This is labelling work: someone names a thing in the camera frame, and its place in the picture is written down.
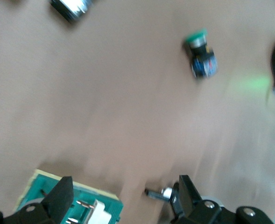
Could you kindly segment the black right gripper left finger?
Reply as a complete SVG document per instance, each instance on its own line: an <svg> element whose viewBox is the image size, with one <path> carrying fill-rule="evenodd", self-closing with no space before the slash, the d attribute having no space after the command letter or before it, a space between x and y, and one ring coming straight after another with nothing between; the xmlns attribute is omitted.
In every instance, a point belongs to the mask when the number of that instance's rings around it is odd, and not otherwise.
<svg viewBox="0 0 275 224"><path fill-rule="evenodd" d="M0 211L0 224L60 224L72 202L73 180L64 176L41 202L25 205L8 217Z"/></svg>

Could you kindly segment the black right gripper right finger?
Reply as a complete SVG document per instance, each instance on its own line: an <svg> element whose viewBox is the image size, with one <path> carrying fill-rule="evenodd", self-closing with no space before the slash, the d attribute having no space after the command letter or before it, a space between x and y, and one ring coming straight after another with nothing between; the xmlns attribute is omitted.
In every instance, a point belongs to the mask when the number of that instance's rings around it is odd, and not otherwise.
<svg viewBox="0 0 275 224"><path fill-rule="evenodd" d="M240 206L231 212L214 200L203 199L188 175L173 186L170 204L172 224L274 224L262 210Z"/></svg>

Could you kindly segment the green load switch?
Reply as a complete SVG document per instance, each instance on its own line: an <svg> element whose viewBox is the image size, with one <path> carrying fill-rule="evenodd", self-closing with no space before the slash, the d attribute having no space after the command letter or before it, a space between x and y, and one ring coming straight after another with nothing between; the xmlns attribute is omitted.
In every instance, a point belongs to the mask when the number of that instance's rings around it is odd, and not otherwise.
<svg viewBox="0 0 275 224"><path fill-rule="evenodd" d="M19 197L15 211L27 204L39 203L61 177L35 170ZM61 224L119 224L122 201L113 193L73 182L74 199Z"/></svg>

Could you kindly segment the brown table mat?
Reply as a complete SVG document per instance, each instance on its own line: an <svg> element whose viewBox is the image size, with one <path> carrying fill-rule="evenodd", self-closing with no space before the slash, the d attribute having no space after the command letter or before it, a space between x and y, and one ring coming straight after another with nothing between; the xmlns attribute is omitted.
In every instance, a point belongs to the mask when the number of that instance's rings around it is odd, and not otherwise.
<svg viewBox="0 0 275 224"><path fill-rule="evenodd" d="M182 44L207 29L217 73ZM35 169L112 192L120 224L166 224L144 189L199 193L275 220L275 0L95 0L68 23L48 0L0 0L0 210Z"/></svg>

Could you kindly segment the green button with blue block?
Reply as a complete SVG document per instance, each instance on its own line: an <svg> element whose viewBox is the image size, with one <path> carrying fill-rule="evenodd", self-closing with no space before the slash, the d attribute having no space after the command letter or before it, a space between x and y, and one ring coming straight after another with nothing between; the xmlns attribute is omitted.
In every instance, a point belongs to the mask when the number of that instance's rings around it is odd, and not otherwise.
<svg viewBox="0 0 275 224"><path fill-rule="evenodd" d="M81 19L94 0L49 0L50 5L68 22Z"/></svg>
<svg viewBox="0 0 275 224"><path fill-rule="evenodd" d="M196 79L210 78L217 73L218 62L212 48L207 45L207 29L198 30L185 37L182 47L190 61Z"/></svg>

